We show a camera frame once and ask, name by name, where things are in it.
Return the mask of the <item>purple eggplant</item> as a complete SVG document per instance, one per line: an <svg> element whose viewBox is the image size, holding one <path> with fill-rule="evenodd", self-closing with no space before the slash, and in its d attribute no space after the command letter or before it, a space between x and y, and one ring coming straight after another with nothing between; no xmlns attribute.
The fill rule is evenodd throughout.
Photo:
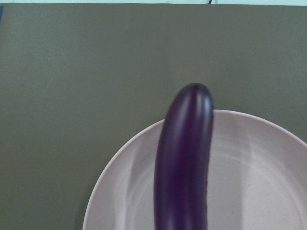
<svg viewBox="0 0 307 230"><path fill-rule="evenodd" d="M173 100L159 138L154 172L157 230L207 229L207 185L213 101L193 83Z"/></svg>

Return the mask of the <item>pink plate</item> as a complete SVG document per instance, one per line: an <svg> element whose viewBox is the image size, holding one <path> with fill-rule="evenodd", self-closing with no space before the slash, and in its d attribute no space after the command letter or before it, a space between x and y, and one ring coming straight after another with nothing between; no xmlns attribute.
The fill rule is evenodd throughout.
<svg viewBox="0 0 307 230"><path fill-rule="evenodd" d="M89 199L85 230L152 230L159 121L107 164ZM217 110L208 183L211 230L304 230L307 145L267 120Z"/></svg>

